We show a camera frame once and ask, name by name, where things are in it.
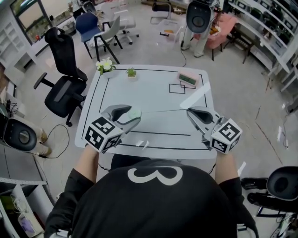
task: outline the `white number 3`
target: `white number 3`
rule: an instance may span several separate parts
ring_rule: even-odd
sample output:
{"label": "white number 3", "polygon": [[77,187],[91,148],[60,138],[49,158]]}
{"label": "white number 3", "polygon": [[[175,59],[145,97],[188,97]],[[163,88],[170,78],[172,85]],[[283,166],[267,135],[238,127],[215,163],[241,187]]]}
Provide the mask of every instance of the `white number 3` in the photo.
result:
{"label": "white number 3", "polygon": [[137,183],[137,184],[143,184],[143,183],[151,181],[154,178],[157,178],[164,185],[168,185],[168,186],[178,183],[180,181],[180,179],[182,178],[183,170],[180,167],[176,167],[176,166],[160,166],[160,167],[175,169],[177,174],[173,178],[166,178],[158,170],[156,170],[154,173],[147,175],[145,177],[138,177],[135,175],[136,169],[130,169],[127,172],[127,176],[132,182]]}

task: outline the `black t-shirt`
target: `black t-shirt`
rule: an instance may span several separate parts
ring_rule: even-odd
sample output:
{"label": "black t-shirt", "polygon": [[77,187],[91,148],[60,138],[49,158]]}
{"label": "black t-shirt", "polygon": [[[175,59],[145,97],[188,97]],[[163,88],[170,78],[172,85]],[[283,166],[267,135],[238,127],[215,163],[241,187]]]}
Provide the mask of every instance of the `black t-shirt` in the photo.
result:
{"label": "black t-shirt", "polygon": [[72,237],[237,237],[255,231],[239,178],[218,185],[206,172],[169,160],[146,160],[109,172],[96,184],[72,170],[45,230]]}

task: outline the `pink chair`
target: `pink chair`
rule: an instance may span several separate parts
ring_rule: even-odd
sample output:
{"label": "pink chair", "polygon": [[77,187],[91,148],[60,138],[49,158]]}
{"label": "pink chair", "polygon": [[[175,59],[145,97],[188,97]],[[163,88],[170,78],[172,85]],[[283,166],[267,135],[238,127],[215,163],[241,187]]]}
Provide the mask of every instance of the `pink chair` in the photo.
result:
{"label": "pink chair", "polygon": [[[234,25],[237,23],[237,18],[229,14],[221,14],[218,25],[220,27],[220,32],[214,35],[210,35],[207,39],[206,46],[212,49],[212,60],[214,61],[214,49],[220,46],[220,51],[223,51],[222,43],[227,40],[227,35],[231,32]],[[194,38],[199,40],[200,34],[195,34]]]}

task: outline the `white desk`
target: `white desk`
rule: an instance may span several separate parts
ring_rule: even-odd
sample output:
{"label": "white desk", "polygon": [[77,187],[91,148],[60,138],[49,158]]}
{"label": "white desk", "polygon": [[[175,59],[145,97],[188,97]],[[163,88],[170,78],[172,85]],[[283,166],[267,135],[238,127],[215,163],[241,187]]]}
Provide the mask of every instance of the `white desk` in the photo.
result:
{"label": "white desk", "polygon": [[[126,69],[134,67],[138,81],[129,81]],[[202,134],[191,124],[180,103],[196,90],[184,88],[176,79],[180,67],[118,65],[117,70],[101,76],[96,72],[89,88],[81,113],[75,144],[84,147],[88,124],[100,116],[108,106],[126,104],[142,110],[142,119],[110,153],[163,159],[214,159],[215,150],[209,151],[201,143]],[[199,74],[198,86],[209,81],[204,70],[185,68]],[[213,108],[211,91],[208,91],[193,106]],[[127,116],[119,119],[125,122]],[[139,141],[149,141],[149,146],[137,147]]]}

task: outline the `white flower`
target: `white flower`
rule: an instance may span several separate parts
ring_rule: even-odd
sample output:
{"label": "white flower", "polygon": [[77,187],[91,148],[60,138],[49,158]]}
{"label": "white flower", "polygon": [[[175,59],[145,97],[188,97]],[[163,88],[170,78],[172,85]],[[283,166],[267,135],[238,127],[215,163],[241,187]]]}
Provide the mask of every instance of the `white flower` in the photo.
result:
{"label": "white flower", "polygon": [[102,66],[102,64],[101,64],[100,62],[96,62],[96,64],[95,64],[95,65],[96,65],[96,69],[97,69],[97,70],[99,70],[99,69],[100,69],[100,67]]}
{"label": "white flower", "polygon": [[110,57],[108,57],[107,59],[103,59],[100,64],[103,65],[104,70],[108,71],[111,69],[113,62],[110,60]]}

